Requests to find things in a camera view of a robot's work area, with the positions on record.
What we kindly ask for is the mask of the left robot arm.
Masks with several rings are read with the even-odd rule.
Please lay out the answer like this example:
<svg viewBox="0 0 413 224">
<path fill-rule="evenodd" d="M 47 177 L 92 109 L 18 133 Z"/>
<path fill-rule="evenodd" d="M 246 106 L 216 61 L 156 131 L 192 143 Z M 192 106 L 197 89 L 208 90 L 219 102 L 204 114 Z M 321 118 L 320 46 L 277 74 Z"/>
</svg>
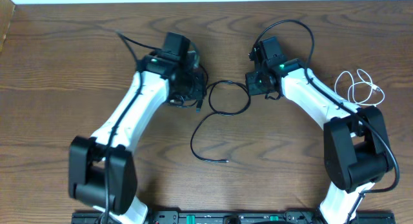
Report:
<svg viewBox="0 0 413 224">
<path fill-rule="evenodd" d="M 161 48 L 135 58 L 132 84 L 112 115 L 90 137 L 69 147 L 68 194 L 93 212 L 75 212 L 72 223 L 144 223 L 148 207 L 138 199 L 134 153 L 163 104 L 201 107 L 207 77 L 187 37 L 169 32 Z"/>
</svg>

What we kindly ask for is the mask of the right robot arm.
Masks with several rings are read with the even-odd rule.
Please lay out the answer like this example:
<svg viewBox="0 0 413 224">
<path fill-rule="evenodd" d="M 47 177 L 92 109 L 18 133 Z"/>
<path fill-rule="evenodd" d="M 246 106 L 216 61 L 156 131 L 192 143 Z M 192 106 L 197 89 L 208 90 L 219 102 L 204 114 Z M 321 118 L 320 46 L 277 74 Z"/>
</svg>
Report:
<svg viewBox="0 0 413 224">
<path fill-rule="evenodd" d="M 324 85 L 300 59 L 289 60 L 275 37 L 258 39 L 249 54 L 255 70 L 246 74 L 250 96 L 273 92 L 301 107 L 323 130 L 324 165 L 331 180 L 314 223 L 350 223 L 374 185 L 389 171 L 399 182 L 383 114 L 361 108 Z"/>
</svg>

